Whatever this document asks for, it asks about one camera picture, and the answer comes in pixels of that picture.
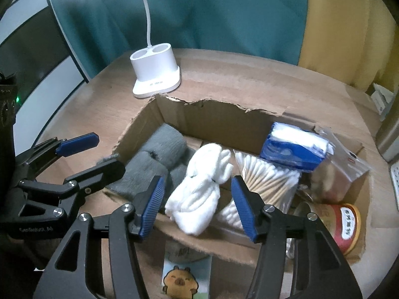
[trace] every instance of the cartoon bear sticker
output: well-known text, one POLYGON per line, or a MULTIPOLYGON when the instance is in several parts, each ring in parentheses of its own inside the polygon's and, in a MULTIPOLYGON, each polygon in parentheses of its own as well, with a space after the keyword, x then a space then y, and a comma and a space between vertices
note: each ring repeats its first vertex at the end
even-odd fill
POLYGON ((175 266, 164 278, 165 286, 162 291, 171 298, 193 299, 198 292, 198 282, 190 273, 190 268, 180 270, 175 266))

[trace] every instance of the teal curtain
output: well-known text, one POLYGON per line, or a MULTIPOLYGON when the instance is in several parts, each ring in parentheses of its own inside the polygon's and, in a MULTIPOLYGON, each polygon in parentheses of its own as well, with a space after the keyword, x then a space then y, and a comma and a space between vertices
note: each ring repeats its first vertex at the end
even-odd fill
MULTIPOLYGON (((83 68, 94 77, 146 47, 142 0, 51 0, 83 68)), ((298 64, 308 0, 148 0, 151 42, 298 64)))

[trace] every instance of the printed label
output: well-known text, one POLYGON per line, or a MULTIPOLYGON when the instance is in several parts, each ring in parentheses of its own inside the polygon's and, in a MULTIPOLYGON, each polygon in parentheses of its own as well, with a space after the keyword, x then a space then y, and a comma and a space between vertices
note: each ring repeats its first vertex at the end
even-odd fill
POLYGON ((348 240, 353 236, 356 227, 355 215, 347 207, 341 207, 342 216, 342 239, 348 240))
POLYGON ((52 227, 39 227, 39 228, 20 228, 19 231, 21 233, 37 233, 40 231, 53 231, 52 227))
POLYGON ((163 81, 158 81, 158 82, 155 82, 155 83, 150 83, 150 86, 158 85, 158 84, 161 84, 161 83, 163 83, 163 81))

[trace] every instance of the cardboard box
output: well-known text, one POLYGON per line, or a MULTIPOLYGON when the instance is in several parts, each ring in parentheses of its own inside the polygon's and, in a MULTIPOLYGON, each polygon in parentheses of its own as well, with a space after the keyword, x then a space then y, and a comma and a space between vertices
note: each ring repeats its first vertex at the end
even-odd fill
MULTIPOLYGON (((305 130, 314 129, 311 119, 295 114, 277 115, 263 109, 245 109, 239 105, 216 100, 187 103, 166 95, 151 98, 140 113, 131 120, 119 138, 113 153, 127 163, 141 145, 163 123, 167 123, 187 136, 188 145, 199 148, 202 141, 214 142, 244 152, 259 154, 273 122, 296 125, 305 130)), ((337 135, 353 153, 365 158, 362 144, 337 135)), ((229 184, 223 185, 219 206, 228 203, 229 184)), ((347 255, 350 262, 360 259, 365 249, 366 219, 370 204, 370 181, 366 174, 349 190, 344 202, 358 207, 362 218, 361 232, 355 248, 347 255)), ((210 226, 199 237, 184 234, 165 215, 158 214, 155 227, 182 244, 226 260, 256 266, 259 247, 245 240, 242 234, 231 233, 219 226, 210 226)))

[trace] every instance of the wooden table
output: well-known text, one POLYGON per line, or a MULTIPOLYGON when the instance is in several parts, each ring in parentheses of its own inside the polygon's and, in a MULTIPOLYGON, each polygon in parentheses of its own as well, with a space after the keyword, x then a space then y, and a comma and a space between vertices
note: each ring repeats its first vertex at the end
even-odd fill
MULTIPOLYGON (((373 166, 372 191, 367 218, 366 252, 352 265, 366 298, 386 275, 399 252, 399 218, 388 166, 375 147, 373 136, 380 122, 370 97, 325 75, 259 57, 201 50, 175 50, 182 71, 181 86, 170 93, 188 102, 212 98, 245 108, 266 109, 278 114, 295 113, 320 126, 363 143, 373 166)), ((64 177, 90 166, 111 153, 119 136, 147 100, 133 97, 135 75, 126 53, 81 87, 47 127, 41 140, 53 136, 73 138, 88 132, 100 136, 97 148, 62 158, 39 177, 62 183, 64 177)), ((99 205, 99 194, 87 197, 82 208, 92 215, 110 213, 112 201, 99 205)), ((152 233, 138 257, 151 298, 160 298, 165 236, 152 233)), ((103 242, 103 269, 107 267, 107 242, 103 242)), ((253 268, 214 259, 211 298, 244 298, 253 268)), ((105 280, 110 291, 110 280, 105 280)), ((283 281, 287 296, 291 280, 283 281)))

